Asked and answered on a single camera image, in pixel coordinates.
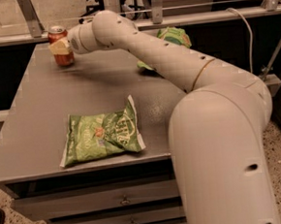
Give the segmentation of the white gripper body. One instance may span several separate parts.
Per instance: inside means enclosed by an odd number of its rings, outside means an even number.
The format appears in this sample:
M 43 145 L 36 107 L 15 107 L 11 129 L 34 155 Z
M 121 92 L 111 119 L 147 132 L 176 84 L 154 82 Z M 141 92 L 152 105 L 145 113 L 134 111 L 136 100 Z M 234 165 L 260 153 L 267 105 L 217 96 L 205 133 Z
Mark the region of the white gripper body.
M 76 25 L 67 35 L 70 47 L 75 53 L 86 54 L 98 49 L 90 22 Z

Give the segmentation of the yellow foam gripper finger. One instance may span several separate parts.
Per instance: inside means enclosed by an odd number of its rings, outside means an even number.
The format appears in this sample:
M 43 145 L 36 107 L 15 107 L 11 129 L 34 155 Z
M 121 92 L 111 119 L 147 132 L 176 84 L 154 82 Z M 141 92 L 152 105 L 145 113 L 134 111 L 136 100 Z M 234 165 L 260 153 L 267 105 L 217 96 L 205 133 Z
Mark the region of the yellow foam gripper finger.
M 54 55 L 66 55 L 72 52 L 68 39 L 65 37 L 53 42 L 48 47 L 50 52 L 53 53 Z

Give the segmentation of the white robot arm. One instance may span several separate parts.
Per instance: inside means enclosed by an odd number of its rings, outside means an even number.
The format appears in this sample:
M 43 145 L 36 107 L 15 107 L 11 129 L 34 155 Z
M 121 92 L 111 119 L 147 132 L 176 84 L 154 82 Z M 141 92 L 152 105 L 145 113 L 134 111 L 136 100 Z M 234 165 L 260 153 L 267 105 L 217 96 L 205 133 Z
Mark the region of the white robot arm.
M 281 224 L 263 148 L 272 110 L 265 82 L 111 11 L 50 45 L 58 55 L 114 48 L 186 93 L 172 112 L 169 142 L 188 224 Z

